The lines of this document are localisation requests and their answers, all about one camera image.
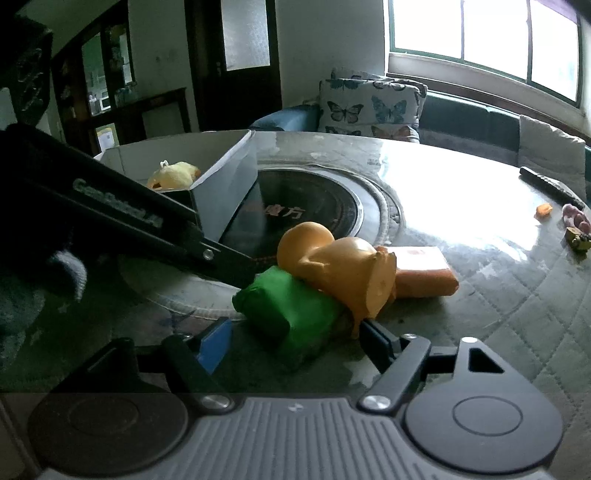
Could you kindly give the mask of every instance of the remote control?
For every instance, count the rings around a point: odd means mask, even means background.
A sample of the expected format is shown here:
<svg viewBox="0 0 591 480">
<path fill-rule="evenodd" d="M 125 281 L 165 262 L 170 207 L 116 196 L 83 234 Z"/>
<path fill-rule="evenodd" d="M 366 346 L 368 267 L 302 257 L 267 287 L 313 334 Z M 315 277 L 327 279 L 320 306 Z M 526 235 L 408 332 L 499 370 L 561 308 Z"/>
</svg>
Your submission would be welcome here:
<svg viewBox="0 0 591 480">
<path fill-rule="evenodd" d="M 571 203 L 579 210 L 584 210 L 585 204 L 577 196 L 570 193 L 564 187 L 555 184 L 548 177 L 544 177 L 543 175 L 534 172 L 528 167 L 521 167 L 519 169 L 519 173 L 523 177 L 524 181 L 530 185 L 533 185 L 534 187 L 539 188 L 542 192 L 547 193 L 563 205 L 565 203 Z"/>
</svg>

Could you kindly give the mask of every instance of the window frame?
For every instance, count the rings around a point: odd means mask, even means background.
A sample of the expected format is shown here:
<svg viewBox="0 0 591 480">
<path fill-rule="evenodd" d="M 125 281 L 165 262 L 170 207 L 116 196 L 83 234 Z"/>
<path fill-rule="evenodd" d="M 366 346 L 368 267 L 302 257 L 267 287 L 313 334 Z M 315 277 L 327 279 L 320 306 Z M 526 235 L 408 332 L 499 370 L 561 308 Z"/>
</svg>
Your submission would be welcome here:
<svg viewBox="0 0 591 480">
<path fill-rule="evenodd" d="M 569 105 L 574 106 L 575 108 L 580 109 L 581 108 L 581 97 L 582 97 L 582 91 L 583 91 L 583 32 L 582 32 L 582 28 L 581 28 L 581 19 L 579 14 L 577 13 L 577 40 L 578 40 L 578 54 L 579 54 L 579 68 L 578 68 L 578 72 L 577 72 L 577 93 L 576 93 L 576 99 L 572 100 L 564 95 L 562 95 L 561 93 L 555 92 L 552 89 L 549 89 L 548 87 L 545 87 L 544 85 L 541 85 L 537 82 L 533 82 L 531 80 L 531 71 L 532 71 L 532 53 L 533 53 L 533 46 L 532 46 L 532 28 L 531 28 L 531 0 L 525 0 L 527 3 L 527 26 L 528 26 L 528 58 L 527 58 L 527 78 L 526 79 L 522 79 L 519 77 L 516 77 L 510 73 L 507 72 L 502 72 L 501 70 L 497 70 L 491 67 L 487 67 L 486 65 L 482 65 L 479 63 L 474 63 L 472 61 L 467 61 L 464 59 L 464 0 L 457 0 L 460 2 L 460 14 L 462 15 L 462 21 L 461 21 L 461 26 L 462 26 L 462 49 L 461 49 L 461 58 L 455 58 L 455 57 L 448 57 L 446 55 L 440 55 L 437 53 L 431 53 L 428 51 L 420 51 L 420 50 L 410 50 L 408 48 L 396 48 L 395 47 L 395 43 L 394 43 L 394 39 L 395 39 L 395 31 L 394 31 L 394 0 L 389 0 L 388 1 L 388 10 L 389 10 L 389 29 L 390 29 L 390 52 L 395 52 L 395 53 L 410 53 L 413 55 L 420 55 L 422 57 L 429 57 L 432 59 L 440 59 L 440 60 L 447 60 L 447 61 L 451 61 L 454 63 L 459 63 L 462 65 L 466 65 L 468 67 L 474 67 L 477 69 L 481 69 L 481 70 L 486 70 L 487 72 L 492 72 L 492 73 L 496 73 L 498 75 L 501 75 L 503 77 L 507 77 L 510 78 L 512 80 L 516 80 L 517 82 L 523 83 L 524 85 L 529 85 L 532 86 L 538 90 L 541 90 L 542 92 L 548 93 L 549 95 L 552 95 L 556 98 L 558 98 L 559 100 L 562 100 L 565 103 L 568 103 Z"/>
</svg>

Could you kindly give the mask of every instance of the screw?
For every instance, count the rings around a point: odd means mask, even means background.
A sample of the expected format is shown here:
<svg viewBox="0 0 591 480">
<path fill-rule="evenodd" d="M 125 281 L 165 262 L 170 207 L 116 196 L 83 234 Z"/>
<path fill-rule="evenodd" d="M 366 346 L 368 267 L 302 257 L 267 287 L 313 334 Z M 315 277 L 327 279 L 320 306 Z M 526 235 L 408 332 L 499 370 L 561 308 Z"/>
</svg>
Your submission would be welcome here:
<svg viewBox="0 0 591 480">
<path fill-rule="evenodd" d="M 203 250 L 203 258 L 208 261 L 213 260 L 213 250 L 211 250 L 209 248 L 206 248 L 205 250 Z"/>
<path fill-rule="evenodd" d="M 383 395 L 368 395 L 361 400 L 361 406 L 369 411 L 384 411 L 391 404 L 392 401 Z"/>
<path fill-rule="evenodd" d="M 232 404 L 232 400 L 224 395 L 205 395 L 201 398 L 201 405 L 208 410 L 225 410 Z"/>
</svg>

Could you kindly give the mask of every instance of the small yellow toy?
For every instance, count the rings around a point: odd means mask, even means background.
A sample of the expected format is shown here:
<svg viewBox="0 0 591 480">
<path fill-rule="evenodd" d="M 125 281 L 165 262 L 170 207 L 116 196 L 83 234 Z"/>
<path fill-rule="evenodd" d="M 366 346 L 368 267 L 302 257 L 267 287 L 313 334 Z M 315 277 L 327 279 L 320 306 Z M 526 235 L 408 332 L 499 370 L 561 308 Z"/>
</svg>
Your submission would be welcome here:
<svg viewBox="0 0 591 480">
<path fill-rule="evenodd" d="M 586 252 L 591 248 L 591 235 L 583 233 L 575 226 L 568 226 L 564 238 L 571 248 L 577 252 Z"/>
<path fill-rule="evenodd" d="M 375 318 L 392 293 L 396 256 L 361 238 L 335 240 L 314 222 L 296 225 L 283 234 L 277 265 L 308 285 L 345 304 L 353 314 L 352 337 L 365 318 Z"/>
<path fill-rule="evenodd" d="M 180 161 L 168 165 L 168 161 L 160 162 L 160 169 L 155 171 L 146 186 L 149 189 L 188 189 L 199 178 L 201 171 L 194 165 Z"/>
</svg>

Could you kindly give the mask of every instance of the wooden door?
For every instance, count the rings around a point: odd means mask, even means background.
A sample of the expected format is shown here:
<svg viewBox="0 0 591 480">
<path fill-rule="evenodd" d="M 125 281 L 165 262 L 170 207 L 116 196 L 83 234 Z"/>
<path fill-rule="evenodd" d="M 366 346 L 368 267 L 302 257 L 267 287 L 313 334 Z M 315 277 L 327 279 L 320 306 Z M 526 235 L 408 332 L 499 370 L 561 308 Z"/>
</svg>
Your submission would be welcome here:
<svg viewBox="0 0 591 480">
<path fill-rule="evenodd" d="M 274 0 L 186 0 L 199 127 L 248 127 L 281 109 Z"/>
</svg>

